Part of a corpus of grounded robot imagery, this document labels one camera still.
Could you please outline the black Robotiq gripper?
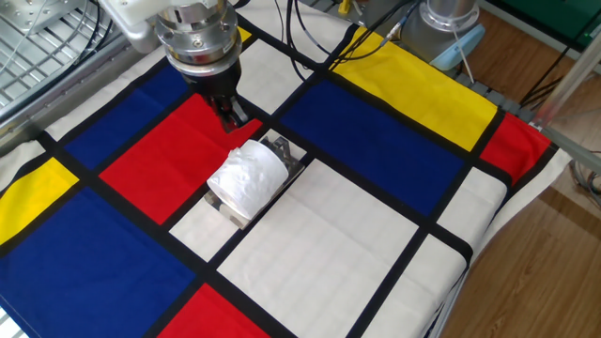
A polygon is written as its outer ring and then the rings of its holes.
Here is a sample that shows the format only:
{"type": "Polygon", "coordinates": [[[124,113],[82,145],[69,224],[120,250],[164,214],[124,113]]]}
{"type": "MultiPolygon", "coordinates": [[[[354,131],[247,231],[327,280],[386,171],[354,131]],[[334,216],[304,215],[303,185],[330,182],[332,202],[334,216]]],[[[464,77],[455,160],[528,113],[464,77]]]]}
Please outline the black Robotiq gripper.
{"type": "Polygon", "coordinates": [[[241,78],[241,65],[234,65],[216,75],[197,77],[183,74],[182,77],[193,92],[209,98],[208,103],[226,133],[240,129],[250,121],[234,97],[241,78]]]}

